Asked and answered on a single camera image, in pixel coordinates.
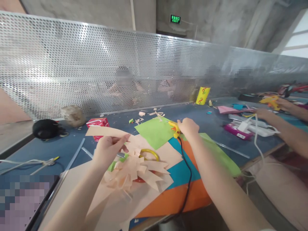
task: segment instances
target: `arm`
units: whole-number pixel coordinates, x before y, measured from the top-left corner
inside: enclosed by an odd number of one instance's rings
[[[128,152],[124,143],[129,135],[121,139],[104,136],[98,141],[89,172],[74,188],[58,212],[45,227],[45,231],[80,230],[84,224],[97,187],[120,149]]]
[[[280,134],[278,134],[279,137],[290,146],[290,148],[299,155],[308,158],[308,133],[264,108],[258,109],[256,113],[258,118],[264,119],[268,124],[275,127],[280,132]]]
[[[308,110],[301,108],[285,99],[277,99],[276,101],[280,108],[296,118],[308,122]]]
[[[198,134],[199,126],[185,118],[179,128],[190,143],[202,182],[230,230],[272,228],[232,176],[220,165]]]

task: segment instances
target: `blue table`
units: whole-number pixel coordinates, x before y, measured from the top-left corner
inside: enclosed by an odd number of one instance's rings
[[[232,103],[242,103],[248,104],[249,106],[264,106],[255,103],[241,102],[236,98],[226,97],[218,98],[214,105],[231,105]],[[147,109],[149,113],[153,112],[153,109]],[[222,127],[224,122],[231,122],[228,118],[228,115],[220,114],[217,109],[213,107],[208,107],[206,105],[194,105],[194,104],[181,104],[174,106],[162,107],[160,112],[164,112],[165,117],[176,121],[177,119],[184,119],[185,117],[193,119],[199,126],[201,133],[207,133],[213,140],[220,142],[230,148],[233,148],[239,152],[247,154],[250,156],[250,159],[244,158],[228,149],[222,148],[224,152],[239,166],[243,167],[249,161],[252,161],[256,157],[259,157],[260,154],[254,146],[252,141],[243,141],[238,137],[230,134],[225,131]],[[137,135],[138,132],[134,128],[136,123],[129,124],[130,119],[139,118],[139,111],[130,111],[122,112],[116,114],[106,115],[108,118],[109,124],[113,128],[121,129],[133,135]],[[145,120],[153,118],[153,116],[143,116]],[[86,125],[84,125],[80,130],[77,128],[71,128],[64,121],[60,124],[70,133],[67,137],[57,137],[49,141],[41,141],[39,139],[33,139],[24,147],[19,149],[13,155],[11,155],[8,160],[24,162],[31,159],[40,159],[48,160],[57,156],[60,158],[56,161],[57,163],[54,166],[48,166],[39,171],[39,175],[59,175],[64,171],[70,160],[72,159],[74,153],[76,152],[80,142],[85,138],[83,147],[85,147],[92,154],[96,147],[96,142],[92,137],[85,137],[87,131]],[[259,145],[263,153],[269,152],[277,146],[281,146],[283,141],[277,136],[271,137],[258,137],[257,144]],[[90,157],[81,150],[73,163],[72,167],[76,167],[87,161],[90,161]],[[8,163],[0,163],[0,171],[3,171],[7,168],[11,168],[14,165]],[[28,166],[22,167],[20,169],[13,170],[7,174],[13,175],[28,175],[38,169],[40,166]]]

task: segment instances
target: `blue paper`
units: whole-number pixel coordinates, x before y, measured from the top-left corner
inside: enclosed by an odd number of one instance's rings
[[[171,138],[169,140],[169,143],[172,145],[172,147],[175,150],[177,150],[179,153],[182,153],[181,152],[181,144],[177,141],[177,139]],[[192,161],[190,160],[190,158],[188,157],[188,155],[186,154],[184,149],[183,149],[183,153],[184,153],[185,159],[186,159],[189,167],[192,170],[192,174],[193,174],[192,175],[192,181],[201,179],[198,170],[193,165]],[[183,184],[187,184],[188,181],[189,181],[190,171],[189,171],[187,165],[185,164],[184,160],[181,161],[180,163],[178,163],[177,165],[173,166],[172,168],[168,169],[168,172],[170,172],[170,176],[173,179],[173,184],[170,185],[166,190],[175,188],[175,187],[183,185]]]
[[[233,108],[236,110],[242,110],[245,105],[242,104],[233,104]]]

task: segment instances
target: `green exit sign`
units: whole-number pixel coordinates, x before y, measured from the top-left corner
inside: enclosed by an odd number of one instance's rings
[[[170,15],[170,22],[174,22],[176,24],[180,24],[181,23],[181,17],[175,16],[175,15],[171,14]]]

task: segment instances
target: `red box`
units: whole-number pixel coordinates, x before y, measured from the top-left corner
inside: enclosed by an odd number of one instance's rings
[[[86,124],[87,124],[88,128],[90,126],[110,127],[107,118],[90,119]],[[93,138],[96,142],[98,142],[99,139],[102,138],[102,137],[103,136],[93,136]]]

